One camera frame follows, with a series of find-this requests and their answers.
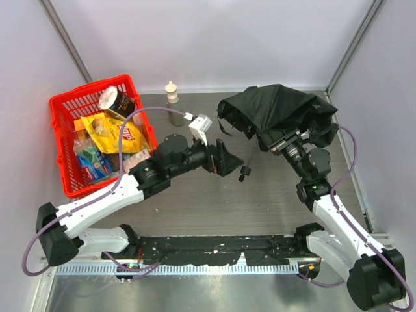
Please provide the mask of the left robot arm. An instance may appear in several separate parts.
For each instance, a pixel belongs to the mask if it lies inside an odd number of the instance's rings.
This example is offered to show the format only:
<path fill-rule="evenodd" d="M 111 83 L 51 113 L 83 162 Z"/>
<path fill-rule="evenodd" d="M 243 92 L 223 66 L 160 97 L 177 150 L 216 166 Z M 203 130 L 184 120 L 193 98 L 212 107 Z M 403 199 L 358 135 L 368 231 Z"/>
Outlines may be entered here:
<path fill-rule="evenodd" d="M 138 163 L 116 182 L 80 200 L 58 207 L 45 203 L 39 208 L 36 233 L 48 265 L 66 264 L 83 253 L 119 254 L 133 250 L 135 236 L 131 228 L 122 225 L 114 229 L 92 229 L 91 225 L 166 190 L 173 178 L 189 171 L 203 168 L 225 177 L 243 163 L 220 139 L 215 145 L 195 140 L 189 146 L 182 135 L 167 136 L 153 156 Z"/>

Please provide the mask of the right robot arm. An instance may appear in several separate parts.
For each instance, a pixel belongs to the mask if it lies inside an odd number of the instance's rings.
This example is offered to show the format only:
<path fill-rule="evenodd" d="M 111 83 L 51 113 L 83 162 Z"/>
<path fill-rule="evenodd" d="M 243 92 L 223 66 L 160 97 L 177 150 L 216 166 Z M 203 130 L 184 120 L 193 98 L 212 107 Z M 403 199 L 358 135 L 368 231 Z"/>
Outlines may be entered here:
<path fill-rule="evenodd" d="M 402 254 L 388 250 L 352 217 L 336 195 L 327 176 L 331 171 L 330 154 L 322 148 L 306 151 L 308 133 L 278 133 L 268 145 L 274 155 L 282 155 L 300 177 L 297 194 L 302 203 L 328 227 L 308 225 L 309 233 L 300 240 L 342 277 L 353 302 L 363 311 L 407 300 L 405 311 L 412 311 L 414 298 L 406 283 Z"/>

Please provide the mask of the black folding umbrella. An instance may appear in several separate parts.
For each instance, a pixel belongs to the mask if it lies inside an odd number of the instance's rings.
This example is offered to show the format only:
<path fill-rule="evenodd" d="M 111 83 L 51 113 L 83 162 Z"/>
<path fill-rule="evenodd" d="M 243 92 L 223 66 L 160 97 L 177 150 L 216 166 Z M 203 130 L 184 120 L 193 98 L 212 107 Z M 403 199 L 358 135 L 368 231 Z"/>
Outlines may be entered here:
<path fill-rule="evenodd" d="M 337 108 L 322 98 L 283 86 L 251 86 L 220 101 L 217 118 L 244 133 L 257 137 L 259 148 L 269 148 L 292 131 L 309 131 L 309 140 L 294 142 L 281 153 L 306 183 L 326 180 L 331 171 L 330 153 L 325 149 L 338 132 L 333 122 Z"/>

